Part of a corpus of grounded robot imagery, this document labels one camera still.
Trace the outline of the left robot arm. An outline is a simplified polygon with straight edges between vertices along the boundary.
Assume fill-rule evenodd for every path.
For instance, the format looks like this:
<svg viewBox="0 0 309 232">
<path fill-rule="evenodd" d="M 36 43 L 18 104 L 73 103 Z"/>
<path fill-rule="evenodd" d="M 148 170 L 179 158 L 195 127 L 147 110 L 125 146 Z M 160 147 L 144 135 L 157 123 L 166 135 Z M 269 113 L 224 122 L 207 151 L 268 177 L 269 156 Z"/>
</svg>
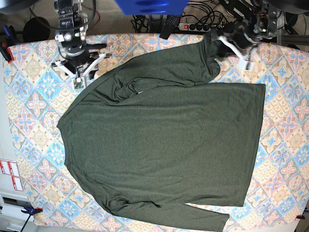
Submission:
<svg viewBox="0 0 309 232">
<path fill-rule="evenodd" d="M 221 56 L 235 54 L 244 58 L 262 40 L 277 36 L 280 13 L 267 0 L 221 0 L 220 4 L 235 18 L 211 32 L 211 39 L 220 45 Z"/>
</svg>

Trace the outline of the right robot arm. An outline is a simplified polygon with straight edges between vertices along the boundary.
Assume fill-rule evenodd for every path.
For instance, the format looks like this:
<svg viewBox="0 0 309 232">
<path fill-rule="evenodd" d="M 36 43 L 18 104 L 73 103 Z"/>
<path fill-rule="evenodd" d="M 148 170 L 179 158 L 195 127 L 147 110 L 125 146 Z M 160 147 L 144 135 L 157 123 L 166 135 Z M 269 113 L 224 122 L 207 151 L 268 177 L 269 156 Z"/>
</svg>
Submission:
<svg viewBox="0 0 309 232">
<path fill-rule="evenodd" d="M 56 0 L 55 11 L 59 16 L 59 29 L 56 30 L 55 40 L 62 60 L 52 63 L 67 74 L 90 73 L 98 70 L 98 64 L 104 58 L 100 50 L 106 44 L 88 44 L 86 32 L 90 20 L 82 11 L 81 0 Z"/>
</svg>

